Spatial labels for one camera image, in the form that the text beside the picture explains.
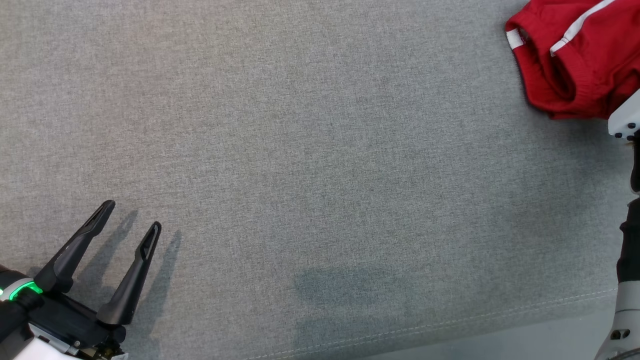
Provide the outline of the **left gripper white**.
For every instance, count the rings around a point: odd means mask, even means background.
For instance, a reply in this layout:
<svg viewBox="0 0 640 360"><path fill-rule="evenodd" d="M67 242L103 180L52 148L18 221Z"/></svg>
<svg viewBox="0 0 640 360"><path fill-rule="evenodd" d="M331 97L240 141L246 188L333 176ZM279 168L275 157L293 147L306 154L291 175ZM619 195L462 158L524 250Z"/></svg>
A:
<svg viewBox="0 0 640 360"><path fill-rule="evenodd" d="M35 275L34 280L19 271L1 267L3 360L130 358L121 348L126 338L124 326L130 325L135 316L162 233L160 222L151 224L135 249L128 271L110 301L100 307L97 315L94 310L65 295L73 287L74 273L89 244L102 232L114 208L114 200L103 202Z"/></svg>

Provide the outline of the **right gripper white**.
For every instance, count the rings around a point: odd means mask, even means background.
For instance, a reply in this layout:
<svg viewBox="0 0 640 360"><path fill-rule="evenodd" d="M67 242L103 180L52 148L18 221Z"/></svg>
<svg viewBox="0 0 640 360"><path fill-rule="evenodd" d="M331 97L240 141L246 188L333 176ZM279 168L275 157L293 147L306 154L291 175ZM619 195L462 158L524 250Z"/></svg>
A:
<svg viewBox="0 0 640 360"><path fill-rule="evenodd" d="M633 141L640 129L640 90L638 89L609 117L607 130L616 139Z"/></svg>

